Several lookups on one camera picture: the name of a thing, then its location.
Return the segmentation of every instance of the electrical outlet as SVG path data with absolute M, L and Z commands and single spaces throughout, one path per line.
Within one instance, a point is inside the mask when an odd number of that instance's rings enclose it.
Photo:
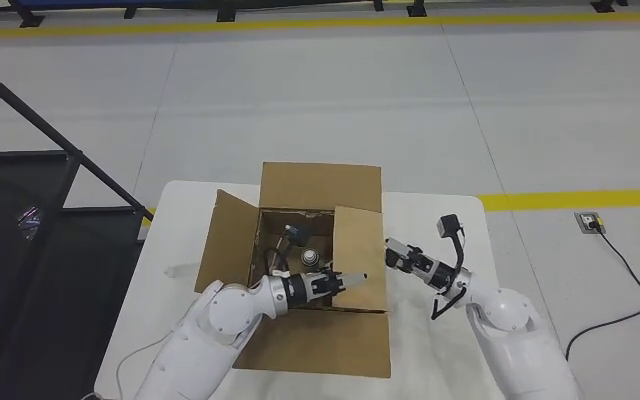
M 580 226 L 580 230 L 582 231 L 582 233 L 586 233 L 586 234 L 598 233 L 598 231 L 589 227 L 589 223 L 593 221 L 598 221 L 598 223 L 600 224 L 600 229 L 602 229 L 602 233 L 606 233 L 604 229 L 604 225 L 602 224 L 602 219 L 600 218 L 597 212 L 595 211 L 575 212 L 573 213 L 573 215 L 575 215 L 576 221 L 578 221 L 578 225 Z

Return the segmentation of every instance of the gray floor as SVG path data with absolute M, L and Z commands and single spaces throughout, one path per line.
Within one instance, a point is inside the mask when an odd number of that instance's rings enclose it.
M 266 160 L 381 165 L 387 191 L 625 189 L 640 186 L 638 33 L 597 24 L 3 40 L 0 78 L 148 206 L 173 179 L 259 183 Z M 54 148 L 5 105 L 0 121 L 0 150 Z M 115 204 L 88 173 L 68 200 Z M 638 265 L 640 211 L 597 211 Z M 572 210 L 487 220 L 501 283 L 532 298 L 563 346 L 640 308 L 640 289 Z M 638 397 L 639 333 L 640 319 L 576 344 L 588 399 Z

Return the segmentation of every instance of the black metal bar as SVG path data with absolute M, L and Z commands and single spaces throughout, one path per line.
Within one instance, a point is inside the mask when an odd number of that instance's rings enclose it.
M 124 201 L 131 204 L 137 211 L 142 212 L 145 218 L 149 221 L 153 220 L 153 214 L 151 211 L 147 210 L 145 206 L 140 204 L 138 200 L 136 200 L 132 195 L 129 194 L 126 190 L 122 188 L 118 184 L 118 182 L 114 181 L 106 172 L 104 172 L 100 167 L 98 167 L 89 157 L 85 156 L 84 153 L 76 146 L 73 145 L 70 141 L 67 140 L 60 132 L 58 132 L 53 126 L 51 126 L 47 121 L 45 121 L 37 112 L 35 112 L 31 107 L 29 107 L 24 101 L 22 101 L 18 96 L 15 95 L 8 87 L 4 84 L 0 83 L 0 98 L 4 100 L 11 108 L 16 110 L 20 115 L 22 115 L 27 121 L 29 121 L 33 126 L 38 128 L 40 132 L 47 135 L 47 137 L 53 140 L 58 146 L 62 147 L 63 150 L 68 152 L 71 156 L 77 157 L 80 160 L 80 163 L 89 170 L 93 175 L 95 175 L 98 179 L 100 179 L 105 185 L 109 187 L 109 189 L 113 190 L 120 196 Z
M 73 208 L 65 208 L 65 215 L 75 216 L 76 214 L 89 214 L 89 213 L 101 213 L 101 212 L 109 212 L 109 213 L 121 213 L 121 214 L 130 214 L 132 210 L 131 206 L 98 206 L 98 207 L 73 207 Z
M 0 165 L 3 162 L 15 162 L 15 160 L 23 162 L 32 162 L 33 160 L 51 160 L 52 157 L 66 160 L 69 154 L 62 150 L 30 150 L 30 151 L 3 151 L 0 152 Z
M 216 22 L 234 22 L 236 20 L 236 4 L 233 0 L 221 0 Z
M 40 26 L 42 20 L 44 20 L 44 15 L 33 15 L 31 10 L 20 4 L 18 0 L 9 0 L 9 4 L 13 10 L 18 13 L 20 18 L 22 18 L 20 28 L 36 28 Z
M 73 4 L 44 4 L 33 5 L 29 7 L 31 11 L 50 11 L 50 10 L 91 10 L 96 8 L 160 8 L 167 10 L 217 10 L 220 8 L 223 0 L 172 0 L 172 1 L 154 1 L 140 0 L 127 1 L 113 0 L 113 3 L 86 3 Z M 359 3 L 362 0 L 242 0 L 235 1 L 236 10 L 261 10 L 279 7 L 299 7 L 324 4 L 347 4 Z
M 598 14 L 616 12 L 616 10 L 613 9 L 613 0 L 594 1 L 591 3 L 591 7 L 593 7 Z
M 410 17 L 426 17 L 427 10 L 424 9 L 424 0 L 413 0 L 413 4 L 407 6 Z
M 127 7 L 124 10 L 124 19 L 133 19 L 136 15 L 136 11 L 138 11 L 136 7 Z

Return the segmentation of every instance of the yellow stripe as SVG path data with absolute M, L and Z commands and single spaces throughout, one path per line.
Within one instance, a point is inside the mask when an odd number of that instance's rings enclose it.
M 487 212 L 640 206 L 640 190 L 485 194 L 477 197 Z
M 640 13 L 585 13 L 545 15 L 476 15 L 444 17 L 380 17 L 306 20 L 247 21 L 233 23 L 184 23 L 114 26 L 42 26 L 39 28 L 0 28 L 0 38 L 50 36 L 104 35 L 160 35 L 179 33 L 213 33 L 232 31 L 324 29 L 324 28 L 383 28 L 424 25 L 523 25 L 594 22 L 640 22 Z
M 151 207 L 149 208 L 149 211 L 151 211 L 151 214 L 155 214 L 156 213 L 156 208 L 155 207 Z M 151 226 L 151 221 L 149 221 L 146 218 L 142 219 L 142 226 Z

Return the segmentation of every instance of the open cardboard box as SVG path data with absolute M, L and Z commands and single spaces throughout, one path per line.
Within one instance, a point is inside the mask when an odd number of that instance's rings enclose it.
M 388 378 L 389 321 L 378 167 L 265 163 L 259 208 L 219 190 L 195 290 L 219 279 L 250 286 L 264 273 L 263 251 L 284 225 L 311 232 L 334 271 L 367 280 L 330 300 L 292 309 L 262 324 L 234 367 Z M 302 249 L 288 257 L 304 272 Z

